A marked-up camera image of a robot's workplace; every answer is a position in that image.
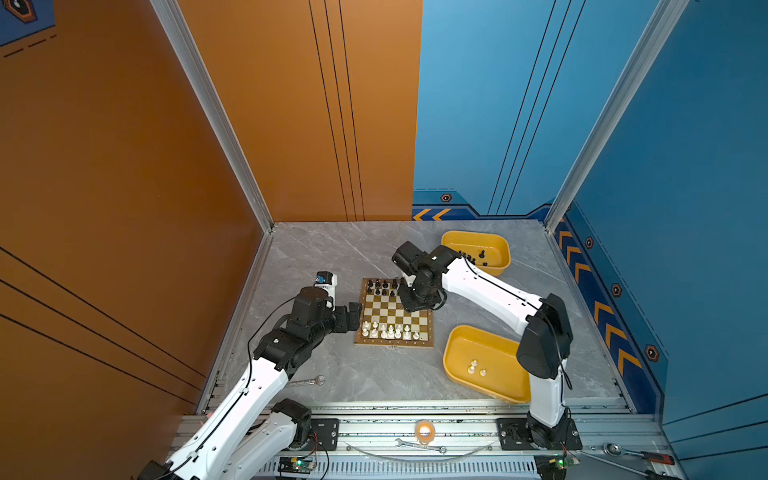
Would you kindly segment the wooden chess board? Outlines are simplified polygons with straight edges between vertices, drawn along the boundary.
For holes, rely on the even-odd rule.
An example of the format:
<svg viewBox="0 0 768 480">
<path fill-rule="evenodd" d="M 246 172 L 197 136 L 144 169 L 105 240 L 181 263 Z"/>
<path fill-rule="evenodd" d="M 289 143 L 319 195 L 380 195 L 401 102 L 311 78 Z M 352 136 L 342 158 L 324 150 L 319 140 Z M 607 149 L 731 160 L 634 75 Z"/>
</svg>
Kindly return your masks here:
<svg viewBox="0 0 768 480">
<path fill-rule="evenodd" d="M 402 284 L 405 284 L 402 277 L 364 278 L 361 281 L 362 313 L 355 333 L 356 344 L 417 348 L 434 346 L 432 312 L 406 311 L 398 294 Z"/>
</svg>

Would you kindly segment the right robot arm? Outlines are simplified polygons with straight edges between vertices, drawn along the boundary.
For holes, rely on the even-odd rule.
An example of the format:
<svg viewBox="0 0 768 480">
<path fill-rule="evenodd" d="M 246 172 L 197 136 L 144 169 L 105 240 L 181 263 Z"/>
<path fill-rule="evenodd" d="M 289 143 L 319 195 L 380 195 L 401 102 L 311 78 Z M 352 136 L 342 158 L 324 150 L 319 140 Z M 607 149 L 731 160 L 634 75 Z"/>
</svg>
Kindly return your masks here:
<svg viewBox="0 0 768 480">
<path fill-rule="evenodd" d="M 529 374 L 531 401 L 527 431 L 540 449 L 564 447 L 575 431 L 564 389 L 573 332 L 564 301 L 519 290 L 485 273 L 457 251 L 439 245 L 430 252 L 403 243 L 392 256 L 403 272 L 398 295 L 406 311 L 436 311 L 451 294 L 460 295 L 501 319 L 520 343 L 516 358 Z"/>
</svg>

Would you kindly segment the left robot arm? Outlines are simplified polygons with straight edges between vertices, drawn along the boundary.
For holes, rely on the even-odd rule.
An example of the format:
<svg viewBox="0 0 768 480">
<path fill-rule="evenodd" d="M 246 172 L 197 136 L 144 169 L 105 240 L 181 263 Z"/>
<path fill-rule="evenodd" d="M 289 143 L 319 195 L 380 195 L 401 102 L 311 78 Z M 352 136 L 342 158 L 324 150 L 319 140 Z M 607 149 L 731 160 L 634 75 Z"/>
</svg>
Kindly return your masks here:
<svg viewBox="0 0 768 480">
<path fill-rule="evenodd" d="M 140 479 L 250 479 L 281 451 L 306 442 L 311 410 L 282 400 L 258 428 L 253 425 L 330 334 L 360 326 L 358 302 L 338 306 L 328 286 L 304 287 L 289 299 L 291 311 L 250 344 L 240 379 L 212 416 L 164 463 L 149 462 Z"/>
</svg>

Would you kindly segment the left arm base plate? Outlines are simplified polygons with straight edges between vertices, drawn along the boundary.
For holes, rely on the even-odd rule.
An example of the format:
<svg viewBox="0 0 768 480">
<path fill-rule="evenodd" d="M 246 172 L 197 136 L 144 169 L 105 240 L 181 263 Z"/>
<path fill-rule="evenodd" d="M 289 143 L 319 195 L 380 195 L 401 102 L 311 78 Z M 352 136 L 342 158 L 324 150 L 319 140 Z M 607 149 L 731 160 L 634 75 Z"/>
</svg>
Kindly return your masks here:
<svg viewBox="0 0 768 480">
<path fill-rule="evenodd" d="M 309 433 L 306 441 L 300 447 L 302 451 L 310 451 L 315 448 L 315 440 L 319 442 L 319 449 L 334 452 L 338 448 L 340 420 L 338 418 L 312 417 Z"/>
</svg>

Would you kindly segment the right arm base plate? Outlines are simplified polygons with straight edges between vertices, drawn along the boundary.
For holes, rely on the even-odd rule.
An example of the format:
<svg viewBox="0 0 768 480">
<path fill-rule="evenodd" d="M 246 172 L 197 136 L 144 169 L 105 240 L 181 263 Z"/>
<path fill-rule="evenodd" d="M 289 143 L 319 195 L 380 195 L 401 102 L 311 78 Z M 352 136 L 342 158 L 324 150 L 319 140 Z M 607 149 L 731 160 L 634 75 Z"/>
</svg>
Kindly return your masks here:
<svg viewBox="0 0 768 480">
<path fill-rule="evenodd" d="M 504 451 L 579 451 L 583 448 L 576 423 L 567 416 L 552 428 L 533 418 L 500 418 L 496 426 Z"/>
</svg>

